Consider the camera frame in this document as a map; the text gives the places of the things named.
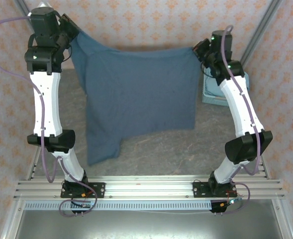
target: blue t-shirt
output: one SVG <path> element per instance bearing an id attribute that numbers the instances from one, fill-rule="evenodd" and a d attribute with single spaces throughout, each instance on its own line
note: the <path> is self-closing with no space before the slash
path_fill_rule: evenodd
<path id="1" fill-rule="evenodd" d="M 194 128 L 200 68 L 191 47 L 125 52 L 83 31 L 71 45 L 87 95 L 89 165 L 118 157 L 123 138 Z"/>

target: black mounting plate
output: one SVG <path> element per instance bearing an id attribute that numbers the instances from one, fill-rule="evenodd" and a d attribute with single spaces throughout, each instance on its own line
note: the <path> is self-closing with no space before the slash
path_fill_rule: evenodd
<path id="1" fill-rule="evenodd" d="M 228 184 L 224 185 L 222 191 L 220 191 L 217 195 L 214 195 L 210 189 L 208 182 L 193 182 L 193 194 L 194 198 L 225 198 L 228 197 L 227 191 L 236 191 L 236 187 L 234 185 Z M 230 198 L 237 197 L 237 193 L 230 192 Z"/>
<path id="2" fill-rule="evenodd" d="M 97 193 L 98 198 L 104 198 L 105 194 L 105 183 L 94 183 L 89 182 L 89 187 L 93 188 Z M 72 192 L 72 191 L 63 191 L 61 190 L 61 198 L 85 198 L 82 196 L 83 192 Z M 87 198 L 95 198 L 94 193 L 91 193 Z"/>

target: patterned wall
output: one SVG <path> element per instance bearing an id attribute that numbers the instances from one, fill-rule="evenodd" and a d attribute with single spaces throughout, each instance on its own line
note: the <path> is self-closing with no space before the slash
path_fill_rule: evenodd
<path id="1" fill-rule="evenodd" d="M 246 70 L 258 115 L 274 134 L 265 157 L 293 206 L 293 0 L 281 4 Z"/>
<path id="2" fill-rule="evenodd" d="M 12 0 L 0 0 L 0 20 L 20 16 Z M 23 21 L 0 26 L 0 64 L 28 76 L 24 62 L 28 36 Z M 0 71 L 0 232 L 19 179 L 26 176 L 35 148 L 26 136 L 34 124 L 33 91 L 30 85 Z"/>
<path id="3" fill-rule="evenodd" d="M 25 0 L 28 7 L 39 0 Z M 240 59 L 270 0 L 47 0 L 99 42 L 121 50 L 193 46 L 211 32 L 235 26 Z M 73 67 L 68 61 L 65 68 Z"/>

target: blue cloth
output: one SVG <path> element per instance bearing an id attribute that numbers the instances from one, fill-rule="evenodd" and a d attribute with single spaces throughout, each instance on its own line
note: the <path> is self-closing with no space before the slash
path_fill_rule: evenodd
<path id="1" fill-rule="evenodd" d="M 210 76 L 210 69 L 207 68 L 205 70 L 205 73 Z M 204 77 L 205 77 L 205 94 L 208 94 L 211 96 L 225 97 L 224 93 L 221 91 L 220 87 L 217 85 L 215 78 L 208 77 L 206 75 L 204 75 Z M 246 72 L 245 72 L 245 80 L 246 80 L 247 91 L 249 91 L 249 76 Z"/>
<path id="2" fill-rule="evenodd" d="M 71 45 L 87 95 L 89 165 L 118 157 L 123 138 L 194 128 L 200 68 L 191 47 L 124 52 L 83 31 Z"/>

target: gray floor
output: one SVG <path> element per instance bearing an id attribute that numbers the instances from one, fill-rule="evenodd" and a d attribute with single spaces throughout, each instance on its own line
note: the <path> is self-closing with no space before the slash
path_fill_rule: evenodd
<path id="1" fill-rule="evenodd" d="M 209 174 L 224 159 L 224 145 L 235 137 L 228 107 L 201 102 L 199 91 L 194 130 L 153 133 L 123 140 L 120 157 L 87 165 L 85 137 L 86 97 L 74 70 L 65 70 L 59 87 L 60 119 L 63 128 L 76 132 L 75 152 L 88 176 Z M 49 172 L 53 156 L 47 154 Z M 35 176 L 44 176 L 41 159 Z"/>
<path id="2" fill-rule="evenodd" d="M 271 200 L 251 201 L 242 211 L 94 211 L 63 218 L 57 211 L 26 211 L 16 239 L 281 239 Z"/>

